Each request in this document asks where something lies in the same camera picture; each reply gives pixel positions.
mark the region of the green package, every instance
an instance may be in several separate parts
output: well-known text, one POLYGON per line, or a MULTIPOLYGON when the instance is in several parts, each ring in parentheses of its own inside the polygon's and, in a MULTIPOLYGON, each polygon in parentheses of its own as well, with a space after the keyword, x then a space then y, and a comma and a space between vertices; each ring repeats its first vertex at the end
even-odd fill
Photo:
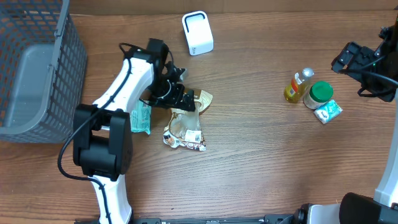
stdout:
POLYGON ((152 107, 137 101, 135 109, 130 113, 131 132, 150 134, 150 112, 152 107))
POLYGON ((331 100, 316 109, 313 113, 323 124, 326 124, 341 114, 341 112, 343 112, 343 109, 337 105, 335 100, 331 100))

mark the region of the gray mesh basket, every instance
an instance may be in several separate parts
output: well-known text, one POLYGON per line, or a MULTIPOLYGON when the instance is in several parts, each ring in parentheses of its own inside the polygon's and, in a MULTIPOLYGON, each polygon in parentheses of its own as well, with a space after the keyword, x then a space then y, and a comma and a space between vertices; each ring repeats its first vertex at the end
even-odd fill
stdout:
POLYGON ((86 50, 69 0, 0 0, 0 140, 62 142, 80 102, 86 50))

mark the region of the snack bag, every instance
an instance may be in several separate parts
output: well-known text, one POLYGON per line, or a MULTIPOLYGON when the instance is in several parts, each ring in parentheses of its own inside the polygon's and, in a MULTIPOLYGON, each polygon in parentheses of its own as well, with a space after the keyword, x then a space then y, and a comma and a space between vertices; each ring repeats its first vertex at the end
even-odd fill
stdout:
POLYGON ((130 126, 132 133, 141 133, 145 131, 147 134, 150 134, 151 109, 151 106, 137 100, 135 109, 130 113, 130 126))
POLYGON ((183 146, 205 151, 206 142, 199 123, 199 113, 210 106, 213 96, 203 90, 194 90, 193 98, 195 112, 172 108, 172 119, 164 128, 163 142, 172 148, 183 146))

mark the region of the green lid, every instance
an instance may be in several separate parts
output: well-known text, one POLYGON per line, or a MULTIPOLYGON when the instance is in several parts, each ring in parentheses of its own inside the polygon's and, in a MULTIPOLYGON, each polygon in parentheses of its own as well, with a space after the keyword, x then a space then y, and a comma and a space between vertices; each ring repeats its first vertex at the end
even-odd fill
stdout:
POLYGON ((325 103, 333 96, 333 88, 327 82, 317 82, 311 87, 310 96, 316 102, 325 103))

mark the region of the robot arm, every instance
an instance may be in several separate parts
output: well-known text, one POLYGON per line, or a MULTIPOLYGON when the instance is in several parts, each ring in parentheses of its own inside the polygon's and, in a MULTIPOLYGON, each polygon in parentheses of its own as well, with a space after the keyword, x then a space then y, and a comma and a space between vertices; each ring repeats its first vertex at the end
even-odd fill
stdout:
POLYGON ((398 203, 398 103, 396 103, 396 123, 388 161, 383 177, 374 193, 374 200, 387 207, 392 207, 393 203, 398 203))
POLYGON ((73 138, 74 163, 81 166, 85 175, 100 181, 104 186, 106 204, 98 184, 92 182, 101 212, 101 224, 107 224, 109 220, 112 223, 127 224, 132 217, 124 176, 132 159, 129 113, 142 93, 150 91, 149 104, 152 106, 195 110, 193 90, 185 91, 181 84, 187 72, 175 67, 173 62, 165 64, 169 48, 162 40, 150 39, 146 49, 129 46, 131 48, 125 52, 120 74, 110 88, 93 105, 79 105, 73 121, 73 129, 76 131, 125 82, 114 100, 73 138), (131 74, 127 74, 130 65, 131 74), (162 74, 164 67, 167 74, 162 74), (93 135, 92 131, 101 128, 109 130, 108 138, 93 135), (105 206, 110 218, 106 216, 105 206))

